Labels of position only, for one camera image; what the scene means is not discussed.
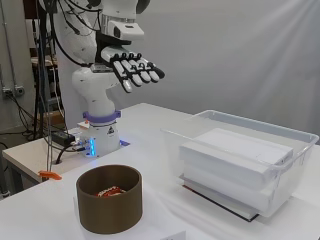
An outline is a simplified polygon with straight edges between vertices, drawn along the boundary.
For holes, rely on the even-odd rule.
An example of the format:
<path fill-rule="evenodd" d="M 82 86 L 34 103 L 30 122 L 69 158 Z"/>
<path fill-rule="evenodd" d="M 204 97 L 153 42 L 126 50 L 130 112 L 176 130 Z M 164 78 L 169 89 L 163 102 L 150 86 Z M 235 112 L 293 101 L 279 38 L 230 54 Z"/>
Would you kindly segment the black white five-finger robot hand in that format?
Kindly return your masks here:
<path fill-rule="evenodd" d="M 99 47 L 95 61 L 105 67 L 100 75 L 108 89 L 120 85 L 126 93 L 131 93 L 133 87 L 157 83 L 165 77 L 165 73 L 141 53 L 123 46 Z"/>

